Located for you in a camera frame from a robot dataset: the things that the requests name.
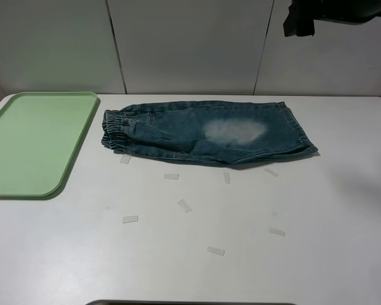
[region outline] green tray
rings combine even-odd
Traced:
[[[90,92],[12,96],[0,110],[0,197],[54,192],[96,104]]]

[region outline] blue denim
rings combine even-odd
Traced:
[[[105,147],[165,161],[230,165],[318,151],[284,102],[131,105],[105,111],[103,129]]]

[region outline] white table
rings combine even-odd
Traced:
[[[63,192],[0,201],[0,305],[381,304],[381,98],[99,97]],[[203,99],[285,101],[320,156],[245,170],[135,157],[124,165],[100,143],[106,109]],[[128,215],[139,221],[123,224]]]

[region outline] tape piece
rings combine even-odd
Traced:
[[[213,247],[208,247],[208,252],[213,253],[213,254],[217,254],[217,255],[221,255],[221,256],[224,255],[224,250],[218,249],[218,248],[213,248]]]
[[[178,180],[179,174],[178,173],[166,173],[165,179]]]
[[[282,231],[280,229],[276,229],[274,227],[269,227],[268,232],[271,234],[277,234],[280,236],[285,236],[285,231]]]
[[[127,224],[129,222],[135,222],[138,221],[138,216],[126,216],[123,217],[123,224]]]
[[[266,171],[267,173],[270,173],[271,175],[273,175],[273,176],[275,176],[275,177],[278,176],[278,174],[277,174],[276,172],[274,172],[273,170],[270,170],[269,168],[266,168],[265,171]]]
[[[224,175],[224,182],[225,182],[226,184],[230,184],[230,174],[224,172],[223,175]]]
[[[120,163],[128,164],[130,162],[130,159],[131,159],[130,154],[124,154],[123,157],[121,158]]]
[[[186,203],[184,199],[178,202],[182,210],[185,211],[185,213],[190,212],[192,209],[189,207],[189,205]]]

